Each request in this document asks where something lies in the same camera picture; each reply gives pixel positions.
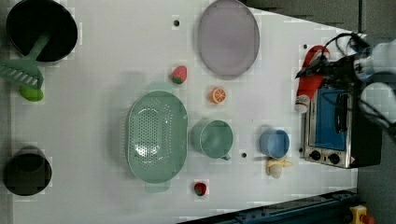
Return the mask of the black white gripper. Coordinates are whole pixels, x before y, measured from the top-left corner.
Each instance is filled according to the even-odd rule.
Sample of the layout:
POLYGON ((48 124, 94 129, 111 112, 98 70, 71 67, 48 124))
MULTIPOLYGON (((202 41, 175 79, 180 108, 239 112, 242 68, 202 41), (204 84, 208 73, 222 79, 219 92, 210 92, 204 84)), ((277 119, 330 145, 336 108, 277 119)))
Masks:
POLYGON ((326 83, 334 88, 358 88, 361 81, 355 73, 355 56, 349 55, 339 59, 336 62, 327 62, 325 56, 319 56, 313 60, 307 67, 302 68, 296 77, 307 77, 317 74, 324 66, 323 72, 326 77, 326 83))

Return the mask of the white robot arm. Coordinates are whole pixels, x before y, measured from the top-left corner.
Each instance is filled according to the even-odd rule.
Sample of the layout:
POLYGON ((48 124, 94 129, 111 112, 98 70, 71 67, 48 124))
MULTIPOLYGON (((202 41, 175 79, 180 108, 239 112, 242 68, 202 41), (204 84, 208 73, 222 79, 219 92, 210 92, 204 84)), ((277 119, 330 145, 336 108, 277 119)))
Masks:
POLYGON ((348 91, 366 118, 381 127, 389 137, 395 136, 395 43, 369 45, 356 33, 341 33, 329 42, 337 44, 347 36, 354 50, 331 62, 325 46, 297 73, 297 78, 325 77, 330 86, 348 91))

